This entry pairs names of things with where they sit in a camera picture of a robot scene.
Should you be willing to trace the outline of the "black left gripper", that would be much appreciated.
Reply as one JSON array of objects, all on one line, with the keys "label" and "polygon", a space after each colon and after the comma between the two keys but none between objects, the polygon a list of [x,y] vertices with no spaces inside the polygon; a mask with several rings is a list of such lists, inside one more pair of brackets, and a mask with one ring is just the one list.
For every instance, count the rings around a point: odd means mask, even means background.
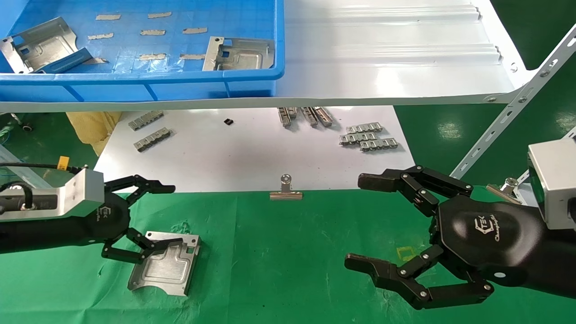
[{"label": "black left gripper", "polygon": [[[136,191],[123,199],[114,192],[129,187],[136,187]],[[140,175],[131,175],[104,183],[105,202],[86,216],[70,216],[65,219],[47,221],[46,248],[63,248],[68,246],[87,246],[105,243],[101,252],[103,258],[141,264],[150,256],[162,254],[171,246],[181,245],[182,238],[169,238],[165,240],[150,240],[146,235],[134,228],[128,228],[130,223],[131,207],[146,193],[171,194],[176,187],[163,185],[158,180],[148,180]],[[113,247],[113,241],[125,236],[139,248],[139,252],[132,252]]]}]

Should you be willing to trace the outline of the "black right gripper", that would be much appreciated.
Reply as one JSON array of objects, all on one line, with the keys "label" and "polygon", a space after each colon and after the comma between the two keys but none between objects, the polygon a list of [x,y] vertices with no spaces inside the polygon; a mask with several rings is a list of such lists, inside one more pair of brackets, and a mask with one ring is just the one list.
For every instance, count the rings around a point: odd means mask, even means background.
[{"label": "black right gripper", "polygon": [[[376,288],[397,293],[412,308],[483,303],[494,291],[487,280],[574,299],[575,231],[549,229],[538,208],[475,201],[469,198],[473,186],[420,165],[360,174],[358,187],[399,192],[426,217],[435,217],[434,245],[402,266],[352,253],[344,258],[346,269],[369,275]],[[440,203],[433,193],[449,199]],[[418,283],[438,262],[466,283]]]}]

